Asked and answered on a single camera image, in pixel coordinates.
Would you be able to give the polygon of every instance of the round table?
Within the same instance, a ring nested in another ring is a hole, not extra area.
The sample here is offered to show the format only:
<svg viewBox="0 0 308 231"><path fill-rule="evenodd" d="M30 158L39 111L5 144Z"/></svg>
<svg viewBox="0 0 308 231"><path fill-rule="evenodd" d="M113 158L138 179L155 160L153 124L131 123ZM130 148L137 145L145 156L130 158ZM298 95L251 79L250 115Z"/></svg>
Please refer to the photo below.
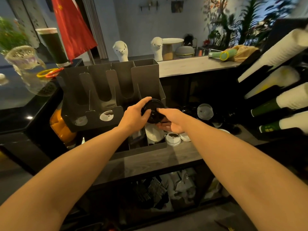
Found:
<svg viewBox="0 0 308 231"><path fill-rule="evenodd" d="M172 44L182 43L181 38L163 38L163 60L169 61L173 59Z"/></svg>

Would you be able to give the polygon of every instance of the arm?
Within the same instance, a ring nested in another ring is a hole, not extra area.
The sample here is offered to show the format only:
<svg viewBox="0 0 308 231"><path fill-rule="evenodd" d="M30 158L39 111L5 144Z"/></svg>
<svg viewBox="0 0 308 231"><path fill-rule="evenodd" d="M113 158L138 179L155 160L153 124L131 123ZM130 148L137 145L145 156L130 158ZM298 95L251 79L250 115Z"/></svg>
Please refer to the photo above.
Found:
<svg viewBox="0 0 308 231"><path fill-rule="evenodd" d="M217 179L258 230L308 230L308 186L239 138L176 109L159 109L163 130L186 132Z"/></svg>
<svg viewBox="0 0 308 231"><path fill-rule="evenodd" d="M124 113L120 124L61 155L0 206L2 230L59 230L73 205L91 186L120 144L147 122L146 97Z"/></svg>

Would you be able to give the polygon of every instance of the black cup lid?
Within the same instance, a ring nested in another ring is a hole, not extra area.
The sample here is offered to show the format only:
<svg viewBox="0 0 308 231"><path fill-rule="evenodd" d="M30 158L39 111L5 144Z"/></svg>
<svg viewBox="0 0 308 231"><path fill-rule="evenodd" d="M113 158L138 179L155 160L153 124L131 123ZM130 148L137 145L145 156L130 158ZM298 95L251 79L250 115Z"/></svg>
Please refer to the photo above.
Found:
<svg viewBox="0 0 308 231"><path fill-rule="evenodd" d="M148 123L156 124L159 123L165 116L157 111L157 108L165 108L164 104L157 99L151 99L148 101L141 109L141 114L143 115L146 110L151 109L151 114L148 119Z"/></svg>

